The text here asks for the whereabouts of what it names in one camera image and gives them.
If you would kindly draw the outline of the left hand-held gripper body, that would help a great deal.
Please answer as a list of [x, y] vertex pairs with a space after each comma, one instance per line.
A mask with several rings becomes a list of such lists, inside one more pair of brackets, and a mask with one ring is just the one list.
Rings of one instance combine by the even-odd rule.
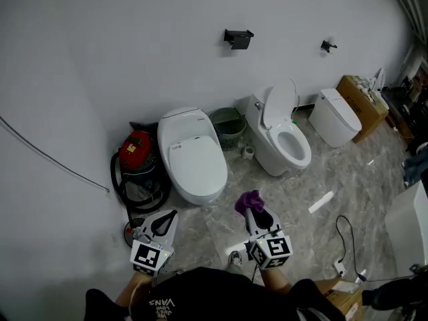
[[165, 267], [173, 251], [166, 251], [160, 237], [149, 237], [142, 228], [132, 230], [133, 242], [130, 262], [135, 271], [151, 277], [157, 277]]

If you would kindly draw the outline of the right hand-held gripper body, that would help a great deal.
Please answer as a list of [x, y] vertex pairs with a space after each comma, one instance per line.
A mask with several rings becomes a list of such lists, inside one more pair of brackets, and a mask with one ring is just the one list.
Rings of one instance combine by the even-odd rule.
[[294, 251], [290, 236], [277, 229], [252, 236], [247, 245], [247, 254], [260, 270], [268, 270], [283, 266]]

